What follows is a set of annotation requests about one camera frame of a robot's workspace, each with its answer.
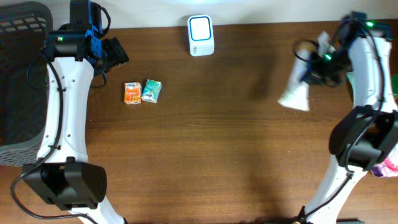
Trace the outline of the green wet wipes pack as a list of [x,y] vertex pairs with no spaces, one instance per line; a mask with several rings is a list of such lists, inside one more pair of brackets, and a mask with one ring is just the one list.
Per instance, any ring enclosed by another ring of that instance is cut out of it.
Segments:
[[354,96],[355,96],[354,72],[347,72],[346,79],[347,79],[346,82],[348,83],[348,90],[349,90],[350,97],[352,100],[354,100]]

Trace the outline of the white tube with cork cap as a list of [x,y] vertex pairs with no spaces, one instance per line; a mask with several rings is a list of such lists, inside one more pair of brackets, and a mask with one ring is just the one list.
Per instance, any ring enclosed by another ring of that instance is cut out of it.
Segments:
[[306,72],[307,63],[296,58],[287,86],[282,96],[277,100],[281,106],[294,110],[310,111],[308,99],[309,84],[301,81]]

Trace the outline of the orange tissue pack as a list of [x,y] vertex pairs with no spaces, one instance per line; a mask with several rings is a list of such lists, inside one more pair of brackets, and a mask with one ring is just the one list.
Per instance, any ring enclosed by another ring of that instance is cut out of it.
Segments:
[[141,104],[142,87],[139,82],[124,84],[124,102],[127,105]]

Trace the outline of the teal tissue pack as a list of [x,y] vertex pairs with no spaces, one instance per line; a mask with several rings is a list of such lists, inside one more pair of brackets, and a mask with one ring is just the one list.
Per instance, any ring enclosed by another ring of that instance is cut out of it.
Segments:
[[149,103],[157,103],[159,94],[162,88],[162,83],[148,79],[146,81],[146,85],[144,90],[142,91],[142,101],[146,101]]

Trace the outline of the green lid jar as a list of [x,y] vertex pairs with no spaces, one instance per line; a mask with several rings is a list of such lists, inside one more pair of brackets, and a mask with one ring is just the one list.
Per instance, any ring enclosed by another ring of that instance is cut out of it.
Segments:
[[398,98],[398,74],[391,76],[392,93],[394,98]]

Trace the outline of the red purple tissue pack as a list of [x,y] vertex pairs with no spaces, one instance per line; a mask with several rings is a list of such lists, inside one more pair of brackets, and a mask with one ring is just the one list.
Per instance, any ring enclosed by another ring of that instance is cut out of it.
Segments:
[[380,164],[376,164],[371,170],[376,177],[397,177],[397,145]]

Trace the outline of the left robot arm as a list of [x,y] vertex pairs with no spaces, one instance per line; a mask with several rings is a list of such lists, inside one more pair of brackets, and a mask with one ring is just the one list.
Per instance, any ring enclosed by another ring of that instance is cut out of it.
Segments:
[[63,211],[63,218],[84,223],[125,223],[106,198],[104,168],[90,164],[85,124],[89,90],[97,75],[129,61],[101,18],[104,7],[72,1],[70,20],[51,31],[42,55],[47,62],[49,97],[44,136],[34,163],[24,164],[20,180],[45,203]]

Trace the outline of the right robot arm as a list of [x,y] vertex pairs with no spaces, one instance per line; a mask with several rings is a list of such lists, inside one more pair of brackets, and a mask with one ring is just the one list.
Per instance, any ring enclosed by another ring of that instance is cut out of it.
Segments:
[[356,184],[397,144],[397,104],[389,72],[392,30],[353,11],[340,20],[331,41],[297,57],[299,84],[337,86],[353,73],[353,109],[334,127],[327,172],[294,223],[336,223]]

